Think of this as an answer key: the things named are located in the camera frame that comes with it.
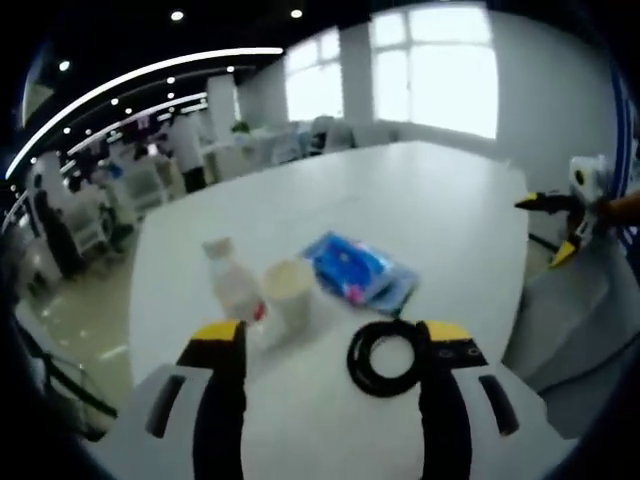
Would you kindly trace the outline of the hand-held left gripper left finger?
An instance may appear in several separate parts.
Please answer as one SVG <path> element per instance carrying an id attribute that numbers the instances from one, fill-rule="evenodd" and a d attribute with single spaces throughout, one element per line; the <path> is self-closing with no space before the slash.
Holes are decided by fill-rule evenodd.
<path id="1" fill-rule="evenodd" d="M 138 385 L 113 430 L 116 479 L 241 479 L 247 326 L 197 330 Z"/>

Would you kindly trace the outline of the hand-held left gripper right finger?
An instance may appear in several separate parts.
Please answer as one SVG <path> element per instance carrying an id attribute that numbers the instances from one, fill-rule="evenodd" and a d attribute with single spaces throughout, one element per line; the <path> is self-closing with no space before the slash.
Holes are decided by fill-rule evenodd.
<path id="1" fill-rule="evenodd" d="M 541 479 L 550 467 L 542 399 L 490 363 L 464 328 L 421 321 L 425 479 Z"/>

